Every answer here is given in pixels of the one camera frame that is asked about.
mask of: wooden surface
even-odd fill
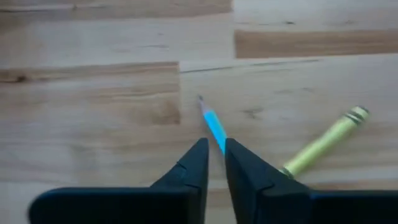
[[[32,2],[0,1],[2,223],[48,189],[148,186],[200,137],[206,222],[234,223],[197,94],[277,167],[363,105],[369,121],[298,180],[398,188],[398,54],[380,54],[398,53],[394,1]]]

